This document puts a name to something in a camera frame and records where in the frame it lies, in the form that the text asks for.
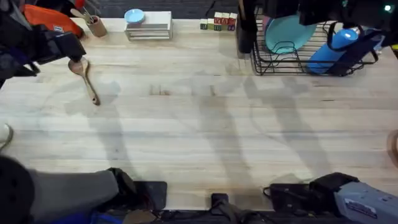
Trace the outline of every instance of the stack of books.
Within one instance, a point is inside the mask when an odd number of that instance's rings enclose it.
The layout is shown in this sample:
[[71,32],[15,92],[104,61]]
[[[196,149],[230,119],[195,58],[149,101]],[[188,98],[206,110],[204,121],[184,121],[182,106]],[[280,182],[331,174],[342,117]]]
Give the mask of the stack of books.
[[127,24],[124,31],[130,41],[171,39],[173,37],[172,12],[144,12],[144,21]]

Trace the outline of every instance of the toy block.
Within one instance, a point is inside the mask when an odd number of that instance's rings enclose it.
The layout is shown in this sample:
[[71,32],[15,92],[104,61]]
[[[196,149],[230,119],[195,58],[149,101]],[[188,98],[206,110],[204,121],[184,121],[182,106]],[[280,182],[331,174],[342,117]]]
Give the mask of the toy block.
[[229,13],[223,13],[221,17],[221,25],[228,25],[229,22]]
[[235,25],[237,18],[238,18],[238,15],[236,13],[230,13],[229,19],[228,19],[228,25]]
[[229,31],[234,31],[235,30],[235,25],[228,25],[228,30]]
[[207,29],[214,30],[214,19],[207,19]]
[[214,24],[214,30],[215,31],[221,31],[222,30],[222,25],[221,24]]
[[220,12],[216,12],[214,14],[214,23],[215,24],[221,24],[221,18],[223,17],[223,14]]
[[207,29],[207,19],[200,19],[200,29]]

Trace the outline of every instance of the wooden spatula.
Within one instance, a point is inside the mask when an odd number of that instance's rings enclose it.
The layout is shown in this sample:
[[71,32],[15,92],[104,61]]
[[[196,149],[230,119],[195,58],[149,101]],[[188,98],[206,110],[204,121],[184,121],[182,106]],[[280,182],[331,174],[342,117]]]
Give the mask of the wooden spatula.
[[91,101],[94,105],[99,106],[100,101],[98,99],[97,94],[94,91],[94,88],[91,86],[90,80],[88,79],[88,67],[90,66],[88,60],[84,57],[81,58],[79,62],[74,62],[72,60],[69,61],[68,67],[69,69],[76,75],[79,75],[85,81],[88,95],[91,98]]

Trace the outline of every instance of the wooden spoon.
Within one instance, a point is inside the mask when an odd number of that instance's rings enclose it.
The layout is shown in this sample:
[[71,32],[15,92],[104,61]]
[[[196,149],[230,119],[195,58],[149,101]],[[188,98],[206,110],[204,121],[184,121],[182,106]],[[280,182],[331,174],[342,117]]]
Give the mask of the wooden spoon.
[[79,62],[74,62],[72,60],[69,61],[68,67],[69,69],[76,75],[79,75],[85,81],[88,95],[90,96],[94,105],[99,106],[100,101],[98,99],[97,94],[94,91],[94,88],[91,86],[90,80],[88,79],[88,67],[89,67],[88,60],[84,57],[81,58]]
[[70,9],[70,13],[72,15],[82,18],[86,21],[86,23],[90,24],[90,15],[83,15],[81,12],[77,11],[76,9]]
[[398,130],[391,131],[387,138],[387,152],[393,161],[394,165],[398,168]]

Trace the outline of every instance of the orange object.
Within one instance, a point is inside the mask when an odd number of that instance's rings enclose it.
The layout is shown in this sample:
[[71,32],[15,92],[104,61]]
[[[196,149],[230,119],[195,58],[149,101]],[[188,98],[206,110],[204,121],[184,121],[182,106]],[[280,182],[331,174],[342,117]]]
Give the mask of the orange object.
[[49,30],[58,32],[72,32],[77,37],[83,35],[83,30],[76,25],[67,15],[53,9],[26,4],[24,14],[32,25],[43,24]]

